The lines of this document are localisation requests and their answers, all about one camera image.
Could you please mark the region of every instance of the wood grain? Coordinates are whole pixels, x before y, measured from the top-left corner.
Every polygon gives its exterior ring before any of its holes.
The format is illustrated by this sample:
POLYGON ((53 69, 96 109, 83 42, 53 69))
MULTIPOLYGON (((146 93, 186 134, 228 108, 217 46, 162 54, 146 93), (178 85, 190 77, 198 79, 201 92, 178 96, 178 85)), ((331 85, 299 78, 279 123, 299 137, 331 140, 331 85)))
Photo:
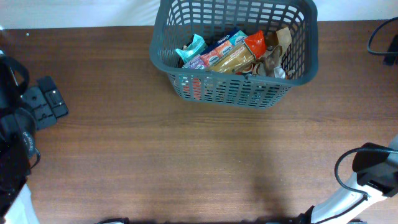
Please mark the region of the wood grain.
MULTIPOLYGON (((342 153, 368 141, 388 145, 398 133, 398 67, 366 52, 378 24, 320 22, 318 75, 265 111, 180 99, 150 62, 153 27, 3 31, 5 51, 33 79, 51 75, 70 109, 36 135, 42 162, 29 187, 39 220, 217 222, 305 212, 339 187, 333 167, 342 153)), ((386 49, 396 32, 387 27, 375 48, 386 49)), ((392 198, 359 217, 394 223, 397 210, 392 198)))

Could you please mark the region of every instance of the plastic basket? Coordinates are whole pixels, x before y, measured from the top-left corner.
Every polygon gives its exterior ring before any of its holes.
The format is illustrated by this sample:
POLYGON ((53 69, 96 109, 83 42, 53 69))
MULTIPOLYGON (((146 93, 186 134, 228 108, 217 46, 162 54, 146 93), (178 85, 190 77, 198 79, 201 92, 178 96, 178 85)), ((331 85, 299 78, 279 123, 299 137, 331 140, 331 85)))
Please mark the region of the plastic basket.
POLYGON ((317 8, 311 0, 162 0, 150 45, 152 63, 168 73, 171 84, 185 100, 266 109, 292 86, 309 82, 318 71, 317 8), (289 79, 253 77, 178 68, 175 49, 193 34, 217 41, 238 27, 247 35, 289 27, 292 44, 282 68, 294 70, 289 79))

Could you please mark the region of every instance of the basket rim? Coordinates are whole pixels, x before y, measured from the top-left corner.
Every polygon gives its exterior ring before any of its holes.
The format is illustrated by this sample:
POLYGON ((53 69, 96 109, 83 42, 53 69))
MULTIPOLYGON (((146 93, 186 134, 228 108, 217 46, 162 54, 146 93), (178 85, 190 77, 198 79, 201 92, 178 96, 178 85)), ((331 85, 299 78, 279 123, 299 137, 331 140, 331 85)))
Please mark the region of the basket rim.
POLYGON ((273 84, 278 84, 278 85, 283 85, 283 86, 299 86, 299 85, 304 85, 311 81, 317 74, 319 64, 318 64, 318 24, 317 24, 317 17, 318 17, 318 10, 317 6, 312 0, 301 0, 304 2, 308 8, 310 8, 310 21, 311 23, 309 24, 310 29, 308 29, 308 44, 310 45, 309 49, 306 49, 309 51, 309 56, 310 56, 310 61, 309 61, 309 69, 307 72, 305 72, 300 78, 293 79, 293 80, 286 80, 286 79, 281 79, 281 78, 272 78, 272 77, 263 77, 263 76, 258 76, 258 77, 250 77, 250 76, 237 76, 233 77, 231 74, 225 74, 225 73, 220 73, 220 72, 215 72, 215 71, 204 71, 204 70, 195 70, 195 69, 190 69, 190 68, 175 68, 168 66, 164 64, 162 61, 160 61, 160 58, 157 55, 157 43, 155 43, 154 37, 157 37, 160 35, 161 29, 158 29, 159 27, 162 27, 162 21, 160 21, 160 16, 163 12, 167 13, 168 8, 167 6, 171 5, 171 2, 168 1, 161 1, 160 2, 160 7, 157 13, 156 21, 155 21, 155 30, 154 34, 152 36, 152 40, 150 43, 150 60, 152 63, 157 67, 159 70, 166 72, 166 73, 171 73, 171 74, 184 74, 184 75, 199 75, 199 76, 216 76, 220 78, 227 78, 227 79, 235 79, 235 80, 247 80, 247 81, 254 81, 254 82, 264 82, 264 83, 273 83, 273 84))

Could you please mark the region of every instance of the white wall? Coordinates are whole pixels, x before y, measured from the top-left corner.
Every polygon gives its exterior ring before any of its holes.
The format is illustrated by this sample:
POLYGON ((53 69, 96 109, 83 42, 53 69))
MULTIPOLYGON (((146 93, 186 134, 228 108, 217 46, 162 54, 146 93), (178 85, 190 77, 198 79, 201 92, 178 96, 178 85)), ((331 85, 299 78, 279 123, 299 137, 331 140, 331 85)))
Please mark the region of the white wall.
MULTIPOLYGON (((319 21, 390 19, 398 0, 314 0, 319 21)), ((160 0, 0 0, 4 29, 145 26, 160 0)))

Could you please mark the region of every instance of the wooden table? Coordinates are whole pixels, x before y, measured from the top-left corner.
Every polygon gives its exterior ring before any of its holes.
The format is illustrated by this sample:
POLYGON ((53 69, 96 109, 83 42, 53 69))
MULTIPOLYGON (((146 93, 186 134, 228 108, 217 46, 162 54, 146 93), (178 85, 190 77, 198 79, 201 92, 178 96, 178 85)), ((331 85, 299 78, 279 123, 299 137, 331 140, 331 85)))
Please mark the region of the wooden table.
MULTIPOLYGON (((320 22, 318 75, 265 111, 180 99, 149 60, 153 27, 7 30, 32 79, 51 75, 70 115, 37 133, 29 177, 41 223, 295 217, 338 187, 337 158, 398 134, 398 66, 366 51, 374 22, 320 22)), ((387 48, 387 27, 375 48, 387 48)), ((351 160, 341 174, 351 173, 351 160)), ((398 197, 360 218, 396 223, 398 197)))

